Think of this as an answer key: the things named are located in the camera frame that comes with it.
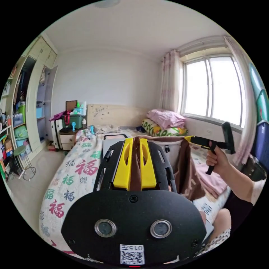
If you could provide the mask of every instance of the label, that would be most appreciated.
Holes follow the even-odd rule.
[[[125,265],[145,264],[143,245],[120,245],[120,263]]]

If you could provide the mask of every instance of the bottle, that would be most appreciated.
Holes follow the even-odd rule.
[[[86,120],[83,119],[83,120],[82,120],[82,128],[86,128],[86,127],[87,127]]]

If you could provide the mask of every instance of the window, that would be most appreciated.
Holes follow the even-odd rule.
[[[184,64],[182,113],[244,128],[245,91],[232,56],[205,57]]]

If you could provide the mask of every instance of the knee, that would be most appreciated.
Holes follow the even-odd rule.
[[[230,211],[226,208],[222,208],[215,219],[215,223],[221,223],[223,226],[229,228],[231,226],[231,214]]]

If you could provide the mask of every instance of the purple cloth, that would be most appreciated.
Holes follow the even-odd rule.
[[[152,109],[147,113],[147,117],[164,130],[169,127],[184,128],[186,122],[186,119],[178,113],[164,109]]]
[[[49,119],[49,121],[60,119],[64,113],[65,113],[65,111],[63,111],[63,112],[61,112],[61,113],[59,113],[59,114],[54,115],[53,117],[51,117],[51,118]]]

